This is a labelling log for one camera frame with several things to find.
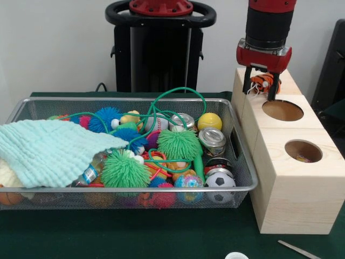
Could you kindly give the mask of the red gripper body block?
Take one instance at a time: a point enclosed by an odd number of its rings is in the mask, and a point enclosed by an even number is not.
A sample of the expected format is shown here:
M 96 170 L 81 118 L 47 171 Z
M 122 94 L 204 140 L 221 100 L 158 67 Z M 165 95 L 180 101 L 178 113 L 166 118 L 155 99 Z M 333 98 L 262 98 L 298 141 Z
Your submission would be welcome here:
M 289 46 L 278 50 L 258 50 L 250 47 L 245 39 L 240 39 L 236 50 L 238 64 L 278 74 L 286 70 L 291 56 L 292 48 Z

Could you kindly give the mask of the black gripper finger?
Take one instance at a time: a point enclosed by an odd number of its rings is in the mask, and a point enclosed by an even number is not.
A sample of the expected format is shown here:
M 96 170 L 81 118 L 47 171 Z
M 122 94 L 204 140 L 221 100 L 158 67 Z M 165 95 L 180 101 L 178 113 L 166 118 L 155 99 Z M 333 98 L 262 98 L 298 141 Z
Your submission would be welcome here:
M 275 96 L 276 96 L 277 89 L 279 86 L 279 74 L 273 73 L 272 75 L 273 75 L 273 83 L 272 83 L 270 90 L 268 92 L 268 95 L 267 95 L 268 101 L 274 101 L 275 100 Z
M 251 72 L 252 67 L 246 67 L 245 74 L 244 74 L 244 83 L 243 83 L 243 93 L 247 94 L 251 88 Z

